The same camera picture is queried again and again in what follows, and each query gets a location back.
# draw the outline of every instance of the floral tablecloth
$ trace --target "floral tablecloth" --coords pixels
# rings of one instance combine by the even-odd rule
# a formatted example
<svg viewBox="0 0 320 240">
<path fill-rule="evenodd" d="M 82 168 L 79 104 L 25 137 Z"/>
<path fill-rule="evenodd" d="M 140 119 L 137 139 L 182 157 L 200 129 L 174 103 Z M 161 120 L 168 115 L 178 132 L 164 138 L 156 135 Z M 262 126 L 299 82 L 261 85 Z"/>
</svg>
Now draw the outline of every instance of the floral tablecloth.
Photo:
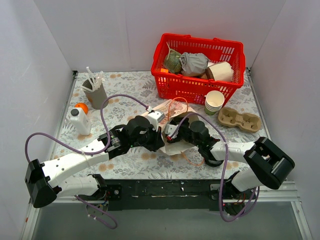
<svg viewBox="0 0 320 240">
<path fill-rule="evenodd" d="M 103 86 L 108 96 L 119 93 L 128 94 L 153 107 L 165 101 L 165 99 L 158 97 L 155 79 L 149 71 L 106 72 L 105 78 Z M 91 107 L 83 90 L 80 88 L 80 85 L 85 80 L 85 74 L 79 73 L 67 115 L 70 114 L 71 109 L 76 103 L 87 104 L 89 107 L 87 116 L 92 123 L 91 134 L 88 136 L 79 135 L 68 119 L 65 119 L 59 137 L 59 140 L 77 149 L 87 145 L 105 133 L 100 111 Z M 190 106 L 198 113 L 207 116 L 203 105 L 190 104 Z M 246 74 L 244 74 L 243 87 L 234 93 L 226 104 L 226 107 L 234 108 L 240 113 L 247 112 L 259 115 Z M 109 129 L 115 125 L 126 124 L 134 116 L 141 115 L 144 112 L 145 109 L 141 105 L 125 97 L 112 98 L 108 106 L 103 110 Z M 207 116 L 207 118 L 218 126 L 228 142 L 250 142 L 260 136 L 267 135 L 264 126 L 254 134 L 242 132 L 238 127 L 224 127 L 219 125 L 217 116 L 218 114 L 215 114 L 214 116 Z M 220 138 L 218 133 L 209 124 L 206 124 L 206 126 L 214 138 Z M 70 152 L 70 150 L 58 145 L 55 149 L 54 158 L 61 157 Z M 196 147 L 187 150 L 185 155 L 195 164 L 202 162 L 202 157 Z M 150 152 L 143 147 L 137 147 L 130 149 L 125 155 L 86 168 L 74 176 L 85 177 L 88 174 L 101 174 L 105 179 L 220 179 L 222 168 L 222 165 L 219 167 L 210 167 L 206 164 L 193 166 L 181 154 L 166 156 L 159 151 Z M 248 165 L 245 163 L 230 160 L 227 164 L 225 177 L 228 178 L 235 171 L 247 168 Z"/>
</svg>

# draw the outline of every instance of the black metal base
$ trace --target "black metal base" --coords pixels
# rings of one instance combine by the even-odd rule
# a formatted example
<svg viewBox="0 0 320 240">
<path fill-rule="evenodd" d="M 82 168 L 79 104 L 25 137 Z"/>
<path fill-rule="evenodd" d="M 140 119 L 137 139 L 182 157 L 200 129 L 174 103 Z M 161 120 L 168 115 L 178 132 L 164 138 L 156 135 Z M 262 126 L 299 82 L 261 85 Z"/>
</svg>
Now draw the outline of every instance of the black metal base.
<svg viewBox="0 0 320 240">
<path fill-rule="evenodd" d="M 109 196 L 112 196 L 108 200 L 108 211 L 145 209 L 209 209 L 210 211 L 218 211 L 219 201 L 214 199 L 214 194 L 216 191 L 212 191 L 210 185 L 217 185 L 219 183 L 219 179 L 105 179 L 105 187 L 102 187 L 101 191 L 107 191 Z M 120 190 L 115 194 L 113 191 L 114 189 Z M 84 200 L 93 200 L 92 196 L 81 195 L 80 197 Z M 231 215 L 234 215 L 237 212 L 235 212 L 233 207 L 226 207 L 224 210 Z"/>
</svg>

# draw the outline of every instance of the orange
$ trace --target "orange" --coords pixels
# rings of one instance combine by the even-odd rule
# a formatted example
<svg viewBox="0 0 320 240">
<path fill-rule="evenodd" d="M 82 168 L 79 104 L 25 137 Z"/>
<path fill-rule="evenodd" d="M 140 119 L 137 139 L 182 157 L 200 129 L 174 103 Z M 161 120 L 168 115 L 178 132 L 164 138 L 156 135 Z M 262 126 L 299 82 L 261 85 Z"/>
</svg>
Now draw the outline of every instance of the orange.
<svg viewBox="0 0 320 240">
<path fill-rule="evenodd" d="M 77 103 L 74 107 L 75 108 L 82 108 L 82 110 L 84 111 L 85 114 L 87 114 L 89 111 L 88 106 L 83 102 Z"/>
</svg>

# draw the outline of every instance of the white wall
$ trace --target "white wall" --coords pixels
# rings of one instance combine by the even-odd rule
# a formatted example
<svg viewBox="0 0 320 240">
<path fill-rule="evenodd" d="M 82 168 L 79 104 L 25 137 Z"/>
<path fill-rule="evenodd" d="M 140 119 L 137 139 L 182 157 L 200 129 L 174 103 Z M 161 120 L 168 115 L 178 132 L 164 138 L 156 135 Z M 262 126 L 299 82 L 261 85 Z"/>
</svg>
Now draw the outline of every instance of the white wall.
<svg viewBox="0 0 320 240">
<path fill-rule="evenodd" d="M 291 174 L 313 239 L 320 239 L 320 1 L 287 0 L 253 66 L 272 139 L 293 158 Z"/>
<path fill-rule="evenodd" d="M 72 71 L 32 0 L 4 0 L 0 7 L 0 239 L 16 240 L 25 223 L 25 140 L 53 134 Z M 46 160 L 51 142 L 31 140 L 30 157 Z"/>
<path fill-rule="evenodd" d="M 150 70 L 163 33 L 244 43 L 251 66 L 285 0 L 34 0 L 73 70 Z"/>
</svg>

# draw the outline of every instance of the red basket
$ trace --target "red basket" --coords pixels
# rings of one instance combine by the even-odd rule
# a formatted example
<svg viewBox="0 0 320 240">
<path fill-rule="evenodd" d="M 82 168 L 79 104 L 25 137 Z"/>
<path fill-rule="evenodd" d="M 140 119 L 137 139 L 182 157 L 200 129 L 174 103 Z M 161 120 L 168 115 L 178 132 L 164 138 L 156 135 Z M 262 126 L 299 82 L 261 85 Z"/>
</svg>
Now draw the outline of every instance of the red basket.
<svg viewBox="0 0 320 240">
<path fill-rule="evenodd" d="M 205 80 L 195 77 L 183 76 L 181 74 L 161 72 L 165 56 L 170 48 L 179 53 L 203 53 L 213 63 L 228 62 L 233 69 L 232 82 Z M 155 49 L 151 74 L 155 78 L 156 87 L 160 98 L 173 99 L 184 97 L 188 103 L 205 104 L 208 92 L 218 90 L 225 97 L 225 105 L 235 91 L 244 84 L 244 71 L 246 59 L 244 45 L 238 41 L 228 41 L 218 38 L 203 39 L 190 35 L 178 35 L 165 33 Z"/>
</svg>

